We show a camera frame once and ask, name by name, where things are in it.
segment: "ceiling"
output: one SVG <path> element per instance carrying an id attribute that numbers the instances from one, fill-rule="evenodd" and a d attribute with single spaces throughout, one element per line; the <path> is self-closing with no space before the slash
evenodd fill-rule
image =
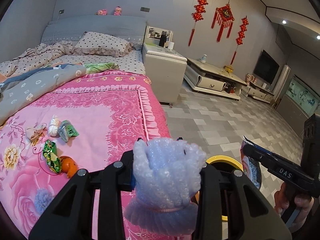
<path id="1" fill-rule="evenodd" d="M 309 0 L 261 0 L 267 7 L 266 16 L 284 25 L 293 44 L 320 59 L 320 18 Z"/>

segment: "blue bubble wrap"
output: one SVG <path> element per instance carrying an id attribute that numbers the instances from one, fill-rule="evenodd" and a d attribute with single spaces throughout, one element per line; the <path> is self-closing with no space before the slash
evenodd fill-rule
<path id="1" fill-rule="evenodd" d="M 150 232 L 169 236 L 191 234 L 198 206 L 190 198 L 200 189 L 206 153 L 198 145 L 155 138 L 133 147 L 136 196 L 124 217 Z"/>

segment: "tiled floor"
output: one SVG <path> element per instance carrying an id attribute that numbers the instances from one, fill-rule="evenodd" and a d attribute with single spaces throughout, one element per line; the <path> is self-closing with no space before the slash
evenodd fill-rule
<path id="1" fill-rule="evenodd" d="M 173 138 L 183 137 L 201 146 L 208 158 L 227 155 L 241 162 L 240 146 L 245 135 L 254 143 L 300 163 L 302 142 L 269 104 L 241 95 L 240 101 L 193 92 L 184 81 L 178 101 L 163 105 Z M 261 192 L 274 206 L 274 193 L 282 181 L 261 166 Z"/>

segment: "television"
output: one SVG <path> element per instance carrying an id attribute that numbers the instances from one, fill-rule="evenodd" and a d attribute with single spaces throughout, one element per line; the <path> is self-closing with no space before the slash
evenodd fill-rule
<path id="1" fill-rule="evenodd" d="M 271 85 L 278 69 L 278 63 L 264 50 L 259 57 L 253 73 Z"/>

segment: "fish tank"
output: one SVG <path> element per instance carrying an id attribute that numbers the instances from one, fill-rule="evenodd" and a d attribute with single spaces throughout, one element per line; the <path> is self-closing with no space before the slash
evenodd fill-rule
<path id="1" fill-rule="evenodd" d="M 293 78 L 286 94 L 295 101 L 308 116 L 312 116 L 319 107 L 320 98 L 311 88 Z"/>

